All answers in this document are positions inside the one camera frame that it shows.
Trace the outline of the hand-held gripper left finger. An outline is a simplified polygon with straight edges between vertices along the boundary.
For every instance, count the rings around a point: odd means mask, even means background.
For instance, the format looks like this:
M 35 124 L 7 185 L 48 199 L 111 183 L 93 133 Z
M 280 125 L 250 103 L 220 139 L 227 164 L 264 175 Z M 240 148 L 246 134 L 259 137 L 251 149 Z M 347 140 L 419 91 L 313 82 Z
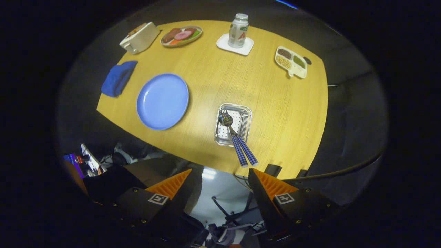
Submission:
M 112 216 L 145 239 L 172 239 L 192 194 L 196 172 L 188 169 L 148 188 L 131 187 L 112 201 Z

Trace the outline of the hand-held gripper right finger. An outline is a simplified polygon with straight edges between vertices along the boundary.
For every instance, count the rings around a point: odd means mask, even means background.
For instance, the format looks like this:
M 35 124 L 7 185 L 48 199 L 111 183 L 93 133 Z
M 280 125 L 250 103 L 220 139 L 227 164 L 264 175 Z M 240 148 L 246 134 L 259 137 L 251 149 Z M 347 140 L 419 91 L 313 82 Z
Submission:
M 304 235 L 341 209 L 318 190 L 294 187 L 255 168 L 249 169 L 248 182 L 273 241 Z

